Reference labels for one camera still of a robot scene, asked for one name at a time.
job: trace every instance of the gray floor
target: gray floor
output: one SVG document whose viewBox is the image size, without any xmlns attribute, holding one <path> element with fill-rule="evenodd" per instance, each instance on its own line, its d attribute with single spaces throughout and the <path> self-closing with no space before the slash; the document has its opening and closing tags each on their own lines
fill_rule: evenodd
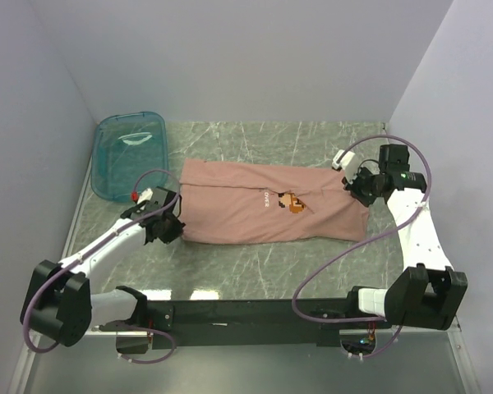
<svg viewBox="0 0 493 394">
<path fill-rule="evenodd" d="M 167 124 L 167 129 L 170 168 L 177 176 L 185 158 L 330 167 L 338 149 L 383 133 L 381 123 L 340 122 L 180 122 Z M 361 159 L 376 158 L 383 143 L 372 140 L 356 152 Z M 104 233 L 126 206 L 102 200 L 88 187 L 73 252 Z M 393 225 L 383 202 L 371 207 L 369 236 Z M 308 273 L 350 245 L 328 239 L 244 246 L 155 242 L 121 261 L 104 290 L 127 285 L 161 291 L 173 300 L 290 298 Z M 302 296 L 345 296 L 354 285 L 387 287 L 401 270 L 401 249 L 393 236 L 333 264 Z"/>
</svg>

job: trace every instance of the gray wall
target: gray wall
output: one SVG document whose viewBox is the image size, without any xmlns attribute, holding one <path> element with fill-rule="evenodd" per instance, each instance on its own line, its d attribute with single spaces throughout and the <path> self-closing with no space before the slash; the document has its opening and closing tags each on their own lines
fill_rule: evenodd
<svg viewBox="0 0 493 394">
<path fill-rule="evenodd" d="M 31 1 L 97 121 L 388 121 L 452 2 Z"/>
<path fill-rule="evenodd" d="M 455 269 L 483 392 L 493 393 L 493 0 L 455 0 L 390 123 L 435 174 L 431 209 Z"/>
<path fill-rule="evenodd" d="M 93 127 L 32 7 L 0 0 L 0 393 L 21 348 L 31 271 L 62 253 Z"/>
</svg>

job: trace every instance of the transparent blue tray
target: transparent blue tray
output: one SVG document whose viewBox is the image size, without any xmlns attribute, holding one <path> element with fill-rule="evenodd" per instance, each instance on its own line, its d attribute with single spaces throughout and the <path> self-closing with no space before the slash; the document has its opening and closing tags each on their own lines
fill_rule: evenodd
<svg viewBox="0 0 493 394">
<path fill-rule="evenodd" d="M 131 201 L 137 178 L 152 168 L 168 170 L 168 144 L 164 119 L 154 112 L 116 115 L 95 130 L 91 189 L 102 199 Z M 146 176 L 137 191 L 164 186 L 168 176 Z"/>
</svg>

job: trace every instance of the pink cloth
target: pink cloth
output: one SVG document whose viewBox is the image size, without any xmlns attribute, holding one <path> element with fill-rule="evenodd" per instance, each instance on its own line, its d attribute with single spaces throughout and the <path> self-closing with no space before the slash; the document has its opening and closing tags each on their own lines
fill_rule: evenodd
<svg viewBox="0 0 493 394">
<path fill-rule="evenodd" d="M 183 239 L 258 244 L 324 236 L 361 241 L 369 210 L 329 168 L 187 159 L 181 175 Z"/>
</svg>

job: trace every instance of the green marble surface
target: green marble surface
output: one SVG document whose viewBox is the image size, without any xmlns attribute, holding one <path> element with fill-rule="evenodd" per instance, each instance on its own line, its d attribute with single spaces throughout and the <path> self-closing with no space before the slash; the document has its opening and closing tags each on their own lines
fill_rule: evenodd
<svg viewBox="0 0 493 394">
<path fill-rule="evenodd" d="M 177 122 L 168 123 L 167 130 L 170 169 L 180 176 L 185 158 L 330 167 L 338 149 L 367 135 L 383 133 L 383 125 Z M 361 159 L 376 158 L 382 143 L 368 141 L 355 152 Z M 108 230 L 127 206 L 102 200 L 88 186 L 73 229 L 73 253 Z M 384 203 L 377 201 L 371 207 L 368 236 L 393 225 Z M 307 274 L 351 244 L 330 239 L 265 245 L 155 242 L 121 260 L 103 283 L 103 290 L 126 285 L 173 300 L 290 298 Z M 387 287 L 401 271 L 401 249 L 393 236 L 334 263 L 304 289 L 302 296 L 345 296 L 355 285 Z"/>
</svg>

